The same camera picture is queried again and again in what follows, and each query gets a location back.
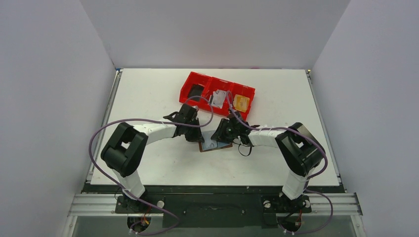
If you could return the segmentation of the brown leather card holder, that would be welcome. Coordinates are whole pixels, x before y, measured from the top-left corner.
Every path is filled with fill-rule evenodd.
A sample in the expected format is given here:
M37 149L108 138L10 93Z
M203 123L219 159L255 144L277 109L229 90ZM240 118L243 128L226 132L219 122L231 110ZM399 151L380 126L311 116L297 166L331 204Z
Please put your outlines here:
M213 134L214 134L214 130L202 132L204 141L199 142L199 150L201 153L233 147L232 143L223 143L223 142L212 140L211 137Z

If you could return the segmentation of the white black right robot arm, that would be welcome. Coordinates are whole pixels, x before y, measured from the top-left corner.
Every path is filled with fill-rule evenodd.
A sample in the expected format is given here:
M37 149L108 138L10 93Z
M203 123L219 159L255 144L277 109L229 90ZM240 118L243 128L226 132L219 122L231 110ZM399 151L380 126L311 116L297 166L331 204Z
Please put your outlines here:
M223 143L239 140L250 148L278 148L289 168L278 198L279 206L285 211L291 211L298 205L298 198L305 192L309 180L319 175L314 169L322 161L324 166L328 166L324 148L300 122L289 127L249 125L238 112L234 112L220 121L211 139Z

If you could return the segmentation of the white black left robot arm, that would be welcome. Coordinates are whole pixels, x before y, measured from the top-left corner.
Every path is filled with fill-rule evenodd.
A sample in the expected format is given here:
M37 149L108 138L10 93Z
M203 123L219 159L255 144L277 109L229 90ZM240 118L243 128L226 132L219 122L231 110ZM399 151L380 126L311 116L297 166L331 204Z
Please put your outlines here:
M146 146L182 135L188 142L203 142L197 115L197 107L183 104L178 112L161 120L147 120L137 127L125 121L118 123L100 157L117 176L134 212L142 212L147 207L146 189L137 171Z

